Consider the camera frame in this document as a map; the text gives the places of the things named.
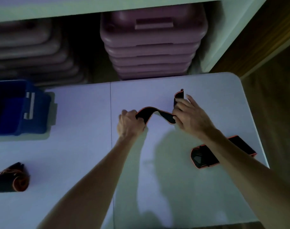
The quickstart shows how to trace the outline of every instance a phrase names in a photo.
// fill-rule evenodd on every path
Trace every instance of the left arm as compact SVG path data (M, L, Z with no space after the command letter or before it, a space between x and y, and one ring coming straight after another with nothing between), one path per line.
M136 113L122 111L113 149L65 194L38 229L100 229L129 151L145 128Z

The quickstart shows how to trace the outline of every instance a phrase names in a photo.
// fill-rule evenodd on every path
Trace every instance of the blue plastic crate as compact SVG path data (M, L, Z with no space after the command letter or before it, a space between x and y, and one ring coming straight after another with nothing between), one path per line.
M0 81L0 135L45 133L50 102L26 80Z

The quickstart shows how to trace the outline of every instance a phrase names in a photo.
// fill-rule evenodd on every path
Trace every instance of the stacked pink containers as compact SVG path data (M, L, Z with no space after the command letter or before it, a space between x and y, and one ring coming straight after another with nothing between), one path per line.
M121 79L184 75L208 29L201 3L101 14L100 35Z
M37 86L86 83L86 72L51 19L0 23L0 80L28 79Z

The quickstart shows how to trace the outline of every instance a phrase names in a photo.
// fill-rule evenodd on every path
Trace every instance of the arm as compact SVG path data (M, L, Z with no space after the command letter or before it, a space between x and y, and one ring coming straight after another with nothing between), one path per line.
M179 127L209 147L266 229L290 228L290 185L231 143L187 98L177 99L173 110Z
M40 223L38 229L100 229L111 203L128 153L145 128L136 111L122 111L113 149L66 195Z

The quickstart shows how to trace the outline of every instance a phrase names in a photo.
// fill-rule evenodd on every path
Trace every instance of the hand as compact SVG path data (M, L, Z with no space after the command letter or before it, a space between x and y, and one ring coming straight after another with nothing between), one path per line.
M138 137L144 131L144 119L136 119L136 114L136 110L132 110L130 112L123 110L122 114L118 116L119 122L117 124L117 133L119 136Z
M202 138L211 129L216 129L205 111L189 95L185 99L176 99L177 104L172 113L178 126L185 132Z

